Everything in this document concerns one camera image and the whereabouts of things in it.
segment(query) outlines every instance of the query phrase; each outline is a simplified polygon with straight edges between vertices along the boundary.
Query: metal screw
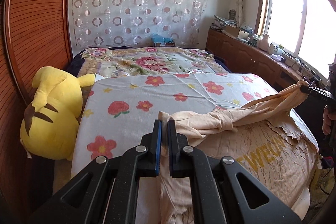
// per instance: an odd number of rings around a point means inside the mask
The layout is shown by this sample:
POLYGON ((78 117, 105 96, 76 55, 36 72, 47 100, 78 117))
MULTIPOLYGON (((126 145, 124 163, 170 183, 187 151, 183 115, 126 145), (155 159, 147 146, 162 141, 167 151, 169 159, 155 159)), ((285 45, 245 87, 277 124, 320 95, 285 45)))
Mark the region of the metal screw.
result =
POLYGON ((96 163, 103 164, 106 162, 106 158, 104 156, 99 156, 96 158, 96 163))
POLYGON ((183 148, 183 151, 186 152, 186 153, 191 153, 194 151, 194 148, 190 145, 187 145, 183 148))
POLYGON ((234 162, 235 160, 230 156, 223 157, 223 163, 225 164, 233 164, 234 162))
POLYGON ((135 150, 137 151, 137 152, 139 152, 139 153, 141 153, 141 152, 145 152, 146 151, 146 147, 145 146, 143 146, 143 145, 138 145, 136 148, 135 148, 135 150))

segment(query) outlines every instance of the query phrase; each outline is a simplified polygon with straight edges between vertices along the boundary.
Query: beige garment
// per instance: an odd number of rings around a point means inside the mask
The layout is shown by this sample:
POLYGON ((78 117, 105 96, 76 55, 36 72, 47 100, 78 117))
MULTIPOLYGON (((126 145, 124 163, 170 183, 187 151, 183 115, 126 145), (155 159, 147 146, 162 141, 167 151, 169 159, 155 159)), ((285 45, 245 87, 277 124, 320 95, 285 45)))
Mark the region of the beige garment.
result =
MULTIPOLYGON (((303 218, 308 209, 304 197, 318 159, 318 148, 288 115, 307 98, 300 91, 301 85, 307 83, 300 80, 276 95, 249 102, 238 109, 215 109, 206 114, 181 111, 168 115, 160 112, 159 119, 166 126, 166 122, 173 118, 176 131, 187 136, 189 145, 197 146, 208 156, 234 157, 303 218), (296 202, 299 199, 304 199, 303 209, 296 202)), ((162 224, 192 223, 189 179, 169 176, 164 147, 157 181, 162 224)))

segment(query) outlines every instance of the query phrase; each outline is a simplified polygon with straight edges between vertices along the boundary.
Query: circle-patterned curtain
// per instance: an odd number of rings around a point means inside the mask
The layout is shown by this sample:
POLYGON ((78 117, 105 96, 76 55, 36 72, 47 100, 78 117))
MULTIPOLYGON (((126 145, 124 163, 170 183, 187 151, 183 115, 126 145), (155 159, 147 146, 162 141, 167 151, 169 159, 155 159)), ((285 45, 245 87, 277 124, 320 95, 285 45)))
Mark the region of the circle-patterned curtain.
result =
POLYGON ((73 54, 83 47, 143 47, 154 33, 177 46, 198 43, 207 0, 68 0, 73 54))

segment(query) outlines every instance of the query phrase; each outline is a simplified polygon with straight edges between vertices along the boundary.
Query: yellow plush toy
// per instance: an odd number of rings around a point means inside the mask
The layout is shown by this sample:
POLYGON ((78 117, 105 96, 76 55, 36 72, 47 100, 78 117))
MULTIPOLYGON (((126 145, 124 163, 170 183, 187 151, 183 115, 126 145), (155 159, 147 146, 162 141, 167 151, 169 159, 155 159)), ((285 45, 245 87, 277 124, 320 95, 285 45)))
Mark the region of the yellow plush toy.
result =
POLYGON ((53 160, 72 160, 83 107, 81 87, 94 82, 94 74, 77 78, 53 67, 40 68, 32 83, 37 91, 20 129, 25 149, 53 160))

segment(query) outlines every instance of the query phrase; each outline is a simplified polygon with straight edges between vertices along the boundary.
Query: window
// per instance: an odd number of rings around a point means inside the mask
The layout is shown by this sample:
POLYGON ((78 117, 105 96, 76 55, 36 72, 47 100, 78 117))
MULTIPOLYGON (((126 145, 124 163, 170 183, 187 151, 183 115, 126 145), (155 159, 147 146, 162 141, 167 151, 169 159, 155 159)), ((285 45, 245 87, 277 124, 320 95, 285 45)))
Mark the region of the window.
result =
POLYGON ((282 44, 326 80, 336 53, 335 22, 328 0, 260 0, 255 32, 267 33, 269 42, 282 44))

